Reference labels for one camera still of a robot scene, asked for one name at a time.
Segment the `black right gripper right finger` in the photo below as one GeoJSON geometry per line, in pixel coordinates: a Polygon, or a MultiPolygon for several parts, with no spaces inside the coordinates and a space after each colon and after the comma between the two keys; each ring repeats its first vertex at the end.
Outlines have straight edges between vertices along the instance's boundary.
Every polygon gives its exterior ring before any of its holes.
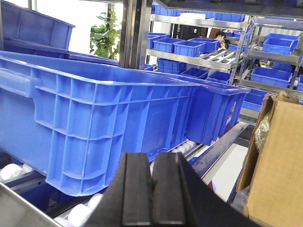
{"type": "Polygon", "coordinates": [[[181,153],[160,153],[152,179],[154,227],[255,227],[220,199],[181,153]]]}

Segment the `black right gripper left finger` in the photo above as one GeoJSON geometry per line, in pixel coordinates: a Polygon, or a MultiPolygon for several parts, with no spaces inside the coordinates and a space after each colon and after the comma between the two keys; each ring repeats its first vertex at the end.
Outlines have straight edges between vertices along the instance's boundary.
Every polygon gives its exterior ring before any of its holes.
{"type": "Polygon", "coordinates": [[[151,175],[145,153],[122,153],[116,174],[84,226],[150,227],[151,175]]]}

